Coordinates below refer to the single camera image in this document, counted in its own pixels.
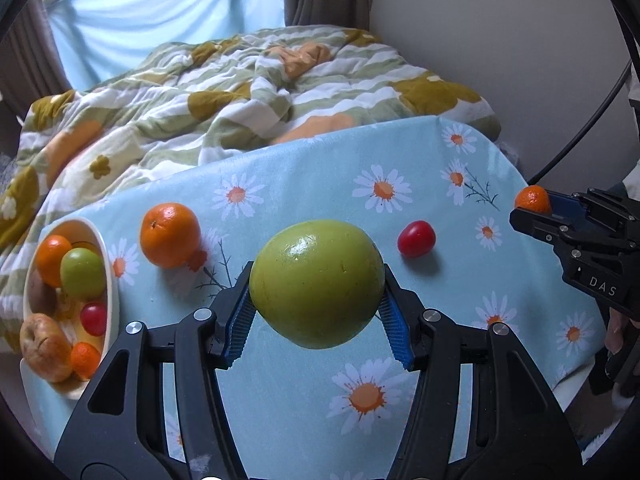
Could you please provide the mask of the person's right hand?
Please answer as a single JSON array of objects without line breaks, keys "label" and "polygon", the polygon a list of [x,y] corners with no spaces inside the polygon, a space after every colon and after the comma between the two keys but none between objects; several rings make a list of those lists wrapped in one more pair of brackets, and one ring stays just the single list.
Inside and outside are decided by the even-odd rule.
[{"label": "person's right hand", "polygon": [[628,324],[631,324],[634,328],[640,327],[637,321],[627,318],[623,313],[615,309],[610,310],[610,319],[608,320],[608,328],[606,329],[604,340],[604,345],[608,352],[616,354],[622,350],[624,345],[623,328]]}]

